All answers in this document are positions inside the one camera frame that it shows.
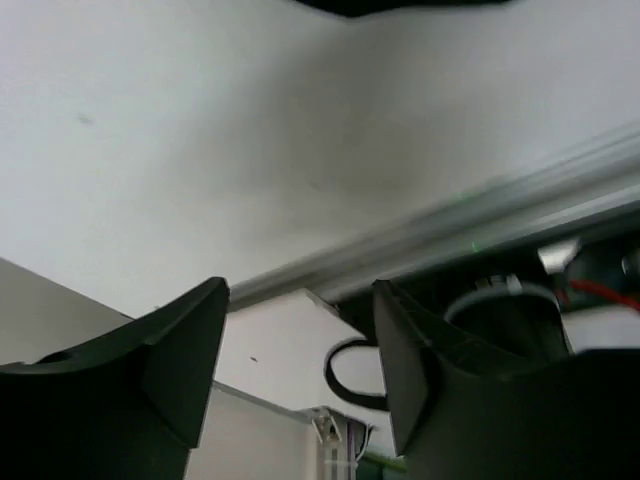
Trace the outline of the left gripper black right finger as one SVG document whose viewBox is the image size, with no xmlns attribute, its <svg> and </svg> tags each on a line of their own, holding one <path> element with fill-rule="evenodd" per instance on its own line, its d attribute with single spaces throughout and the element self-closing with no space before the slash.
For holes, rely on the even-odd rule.
<svg viewBox="0 0 640 480">
<path fill-rule="evenodd" d="M 635 479 L 639 353 L 545 363 L 426 311 L 388 281 L 374 323 L 397 452 L 413 479 Z"/>
</svg>

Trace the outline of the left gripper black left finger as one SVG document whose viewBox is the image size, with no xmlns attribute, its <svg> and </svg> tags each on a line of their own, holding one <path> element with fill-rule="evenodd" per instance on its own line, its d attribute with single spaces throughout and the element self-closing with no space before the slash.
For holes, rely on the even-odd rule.
<svg viewBox="0 0 640 480">
<path fill-rule="evenodd" d="M 199 445 L 229 287 L 212 277 L 138 319 L 1 368 L 5 479 L 181 479 Z"/>
</svg>

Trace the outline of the black trousers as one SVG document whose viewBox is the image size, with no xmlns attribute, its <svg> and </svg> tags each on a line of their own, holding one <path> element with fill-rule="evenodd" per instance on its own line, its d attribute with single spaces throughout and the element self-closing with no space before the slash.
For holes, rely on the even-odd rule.
<svg viewBox="0 0 640 480">
<path fill-rule="evenodd" d="M 334 16 L 356 19 L 398 10 L 475 9 L 502 6 L 511 0 L 296 0 Z"/>
</svg>

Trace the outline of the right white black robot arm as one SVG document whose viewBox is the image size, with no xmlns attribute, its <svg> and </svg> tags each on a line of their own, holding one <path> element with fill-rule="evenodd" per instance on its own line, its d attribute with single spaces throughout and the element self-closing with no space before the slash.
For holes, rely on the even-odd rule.
<svg viewBox="0 0 640 480">
<path fill-rule="evenodd" d="M 554 292 L 514 274 L 461 295 L 443 318 L 523 358 L 550 363 L 573 354 Z"/>
</svg>

